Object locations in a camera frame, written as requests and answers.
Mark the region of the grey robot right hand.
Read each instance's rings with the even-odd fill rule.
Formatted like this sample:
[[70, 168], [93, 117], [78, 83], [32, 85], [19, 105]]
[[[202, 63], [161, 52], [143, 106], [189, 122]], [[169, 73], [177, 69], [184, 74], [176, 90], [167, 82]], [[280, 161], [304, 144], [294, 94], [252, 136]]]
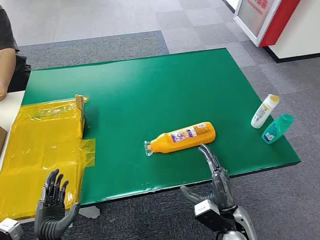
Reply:
[[235, 206], [232, 194], [232, 183], [227, 172], [222, 167], [217, 158], [207, 145], [201, 143], [198, 150], [202, 153], [211, 173], [212, 191], [202, 196], [192, 192], [186, 186], [180, 189], [188, 200], [198, 204], [205, 200], [210, 200], [217, 206], [219, 210], [224, 211]]

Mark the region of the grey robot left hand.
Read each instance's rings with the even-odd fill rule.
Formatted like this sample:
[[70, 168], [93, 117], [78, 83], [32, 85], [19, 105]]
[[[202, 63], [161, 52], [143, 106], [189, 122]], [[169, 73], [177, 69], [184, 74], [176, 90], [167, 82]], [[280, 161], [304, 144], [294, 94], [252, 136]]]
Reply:
[[66, 214], [65, 197], [69, 181], [60, 185], [63, 174], [59, 172], [58, 168], [50, 172], [36, 205], [34, 233], [38, 240], [60, 240], [79, 212], [80, 204], [75, 202]]

